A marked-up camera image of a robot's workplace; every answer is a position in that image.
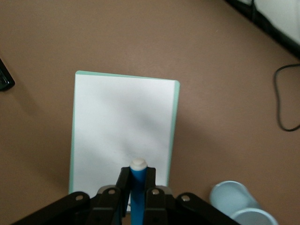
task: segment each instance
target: black cable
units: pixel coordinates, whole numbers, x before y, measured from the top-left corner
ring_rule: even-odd
[[[282,122],[281,122],[281,119],[280,119],[280,97],[279,97],[279,91],[278,91],[278,87],[277,87],[277,76],[278,76],[278,73],[281,70],[283,70],[285,68],[291,68],[291,67],[300,67],[300,64],[291,64],[291,65],[286,65],[286,66],[283,66],[283,67],[279,68],[278,70],[276,70],[276,72],[274,74],[274,79],[273,79],[274,88],[275,88],[275,95],[276,95],[276,100],[277,100],[277,123],[278,123],[279,127],[282,130],[288,131],[288,132],[298,130],[300,128],[300,124],[298,126],[292,128],[292,129],[287,129],[282,125]]]

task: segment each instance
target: brown table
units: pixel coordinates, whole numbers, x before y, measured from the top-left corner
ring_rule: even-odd
[[[300,221],[300,133],[278,128],[272,86],[299,61],[224,1],[1,0],[0,15],[0,58],[16,82],[0,93],[0,224],[68,193],[77,70],[180,81],[174,195],[208,201],[213,185],[237,180],[281,225]],[[300,80],[286,77],[292,127]]]

